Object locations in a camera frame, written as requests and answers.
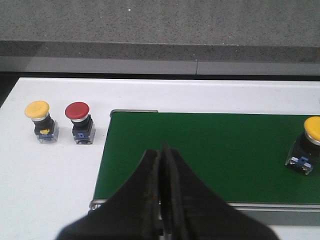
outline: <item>yellow button cap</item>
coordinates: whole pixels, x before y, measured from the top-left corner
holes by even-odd
[[[49,104],[45,101],[34,101],[26,106],[24,114],[31,119],[43,118],[49,112]]]
[[[305,120],[304,129],[311,138],[320,141],[320,116],[312,116]]]

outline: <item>red button cap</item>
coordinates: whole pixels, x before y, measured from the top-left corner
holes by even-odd
[[[83,119],[89,113],[89,106],[84,102],[77,101],[67,106],[64,113],[69,119]]]

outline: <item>green conveyor belt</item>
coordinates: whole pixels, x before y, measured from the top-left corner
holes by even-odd
[[[308,176],[284,166],[308,117],[115,112],[94,199],[110,198],[133,173],[144,151],[160,150],[166,142],[228,202],[319,204],[320,164]]]

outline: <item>white table surface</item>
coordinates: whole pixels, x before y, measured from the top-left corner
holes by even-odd
[[[24,115],[50,105],[58,142],[40,144]],[[93,145],[76,145],[65,108],[85,102]],[[20,78],[0,108],[0,240],[51,240],[85,216],[113,109],[159,112],[320,114],[320,82]],[[319,239],[320,226],[271,226],[283,240]]]

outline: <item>gray countertop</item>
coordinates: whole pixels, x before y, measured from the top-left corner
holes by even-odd
[[[320,63],[319,0],[0,0],[0,56]]]

